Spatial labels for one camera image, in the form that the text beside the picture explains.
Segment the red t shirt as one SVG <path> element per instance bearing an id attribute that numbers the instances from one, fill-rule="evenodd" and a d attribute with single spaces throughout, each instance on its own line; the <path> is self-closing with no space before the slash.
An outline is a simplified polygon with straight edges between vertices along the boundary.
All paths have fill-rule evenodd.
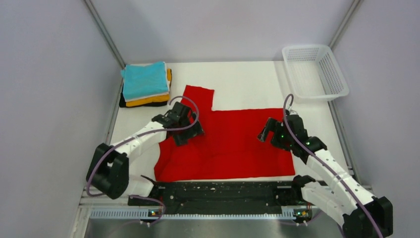
<path id="1" fill-rule="evenodd" d="M 258 135 L 269 118 L 282 119 L 280 108 L 214 111 L 214 91 L 186 86 L 182 103 L 196 104 L 202 135 L 177 146 L 169 138 L 159 144 L 154 167 L 156 180 L 241 179 L 293 176 L 290 152 L 260 142 Z"/>

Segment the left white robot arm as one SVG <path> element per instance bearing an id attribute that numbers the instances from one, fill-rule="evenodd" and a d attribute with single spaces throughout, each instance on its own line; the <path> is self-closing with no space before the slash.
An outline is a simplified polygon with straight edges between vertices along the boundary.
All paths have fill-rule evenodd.
<path id="1" fill-rule="evenodd" d="M 189 107 L 175 102 L 165 114 L 151 119 L 142 129 L 111 145 L 102 143 L 94 151 L 86 175 L 86 193 L 91 196 L 105 195 L 110 199 L 122 196 L 140 196 L 147 205 L 158 201 L 159 192 L 145 176 L 131 175 L 134 160 L 159 143 L 173 138 L 176 146 L 204 133 L 199 122 L 196 104 Z"/>

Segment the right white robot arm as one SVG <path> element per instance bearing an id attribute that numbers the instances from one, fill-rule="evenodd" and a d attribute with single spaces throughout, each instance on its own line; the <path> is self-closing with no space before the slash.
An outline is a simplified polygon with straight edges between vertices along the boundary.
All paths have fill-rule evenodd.
<path id="1" fill-rule="evenodd" d="M 294 203 L 317 206 L 337 223 L 345 238 L 386 238 L 393 234 L 391 201 L 360 185 L 333 158 L 325 143 L 308 136 L 299 115 L 269 118 L 258 139 L 264 142 L 269 132 L 273 133 L 270 142 L 274 147 L 300 158 L 328 186 L 324 188 L 309 175 L 295 176 L 290 191 Z"/>

